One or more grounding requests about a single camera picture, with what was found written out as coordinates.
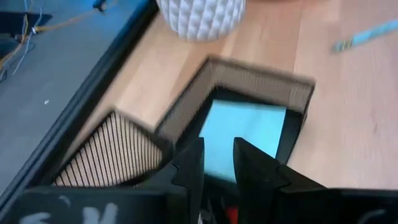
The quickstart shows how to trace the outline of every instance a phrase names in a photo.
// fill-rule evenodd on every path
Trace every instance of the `blue sticky note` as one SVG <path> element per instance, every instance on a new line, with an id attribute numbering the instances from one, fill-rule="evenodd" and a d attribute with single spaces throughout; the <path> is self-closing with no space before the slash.
<path id="1" fill-rule="evenodd" d="M 205 139 L 205 173 L 236 182 L 235 137 L 275 157 L 285 114 L 286 108 L 281 106 L 214 100 L 200 132 Z"/>

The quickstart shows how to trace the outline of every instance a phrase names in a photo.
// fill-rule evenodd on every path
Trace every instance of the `textured white planter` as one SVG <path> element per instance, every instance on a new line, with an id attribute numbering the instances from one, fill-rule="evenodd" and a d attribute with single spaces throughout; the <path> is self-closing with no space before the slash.
<path id="1" fill-rule="evenodd" d="M 164 19 L 183 39 L 216 40 L 243 18 L 246 0 L 156 0 Z"/>

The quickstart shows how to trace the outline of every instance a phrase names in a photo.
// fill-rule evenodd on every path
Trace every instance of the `wooden floor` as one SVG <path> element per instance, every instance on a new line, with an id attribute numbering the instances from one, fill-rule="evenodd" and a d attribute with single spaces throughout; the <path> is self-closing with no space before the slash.
<path id="1" fill-rule="evenodd" d="M 327 187 L 398 189 L 398 32 L 330 52 L 336 40 L 397 19 L 396 9 L 396 0 L 248 0 L 240 26 L 211 43 L 178 39 L 158 16 L 72 148 L 110 108 L 153 128 L 216 54 L 317 80 L 290 167 Z"/>

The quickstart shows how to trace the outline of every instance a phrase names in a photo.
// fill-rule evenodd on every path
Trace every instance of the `blue pen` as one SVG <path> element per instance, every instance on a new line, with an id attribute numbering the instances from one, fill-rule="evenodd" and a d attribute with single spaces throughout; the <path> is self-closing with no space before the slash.
<path id="1" fill-rule="evenodd" d="M 360 32 L 347 40 L 337 42 L 333 46 L 333 50 L 335 52 L 342 52 L 346 49 L 366 43 L 370 40 L 373 40 L 376 37 L 388 34 L 397 29 L 398 29 L 398 20 L 390 21 L 383 25 L 377 26 L 373 29 Z"/>

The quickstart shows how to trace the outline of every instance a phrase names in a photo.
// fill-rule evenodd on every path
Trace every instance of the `metal mesh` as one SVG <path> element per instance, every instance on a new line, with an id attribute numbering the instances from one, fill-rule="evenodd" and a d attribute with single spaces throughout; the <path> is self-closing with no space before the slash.
<path id="1" fill-rule="evenodd" d="M 209 58 L 160 122 L 157 134 L 177 142 L 208 95 L 217 87 L 305 114 L 315 82 L 242 62 Z"/>
<path id="2" fill-rule="evenodd" d="M 111 113 L 64 166 L 54 185 L 104 187 L 156 169 L 164 150 L 150 134 L 118 113 Z"/>

